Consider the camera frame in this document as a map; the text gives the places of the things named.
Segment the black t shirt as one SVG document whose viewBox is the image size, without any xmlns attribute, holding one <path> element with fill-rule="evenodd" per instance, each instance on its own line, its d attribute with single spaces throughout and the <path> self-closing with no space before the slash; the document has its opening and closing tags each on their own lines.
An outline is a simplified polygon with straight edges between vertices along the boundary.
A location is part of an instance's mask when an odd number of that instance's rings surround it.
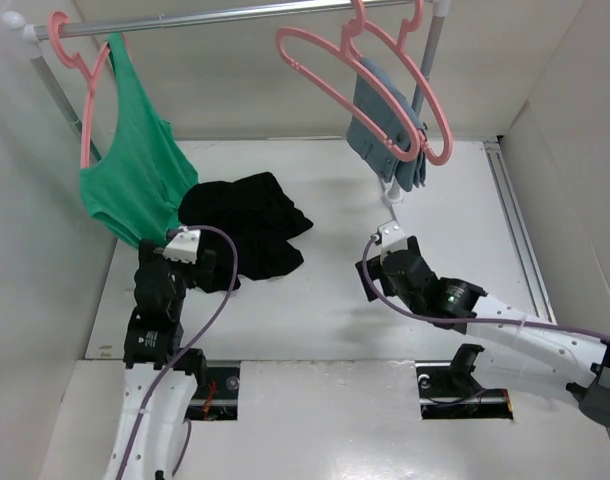
<svg viewBox="0 0 610 480">
<path fill-rule="evenodd" d="M 250 280 L 285 276 L 300 267 L 303 255 L 289 241 L 313 227 L 270 172 L 193 186 L 178 219 L 229 235 L 238 252 L 238 275 Z"/>
</svg>

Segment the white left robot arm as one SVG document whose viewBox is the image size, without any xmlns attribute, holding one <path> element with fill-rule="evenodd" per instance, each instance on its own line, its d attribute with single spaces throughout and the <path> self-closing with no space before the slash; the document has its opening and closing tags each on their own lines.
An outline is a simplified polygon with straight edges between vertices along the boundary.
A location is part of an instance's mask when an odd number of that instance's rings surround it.
<svg viewBox="0 0 610 480">
<path fill-rule="evenodd" d="M 164 247 L 144 240 L 134 275 L 136 305 L 124 342 L 124 387 L 107 479 L 171 479 L 184 459 L 193 396 L 207 387 L 206 358 L 181 346 L 186 267 L 211 268 L 197 231 L 169 235 Z"/>
</svg>

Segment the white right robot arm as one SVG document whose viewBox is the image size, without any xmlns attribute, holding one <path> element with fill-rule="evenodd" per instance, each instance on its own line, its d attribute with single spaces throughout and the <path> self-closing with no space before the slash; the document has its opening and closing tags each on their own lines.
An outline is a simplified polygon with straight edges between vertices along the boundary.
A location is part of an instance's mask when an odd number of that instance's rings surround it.
<svg viewBox="0 0 610 480">
<path fill-rule="evenodd" d="M 575 406 L 610 429 L 610 335 L 524 313 L 470 282 L 437 276 L 415 237 L 371 235 L 355 267 L 369 300 L 467 337 L 448 363 L 418 376 L 423 410 L 454 418 L 485 397 L 515 390 Z"/>
</svg>

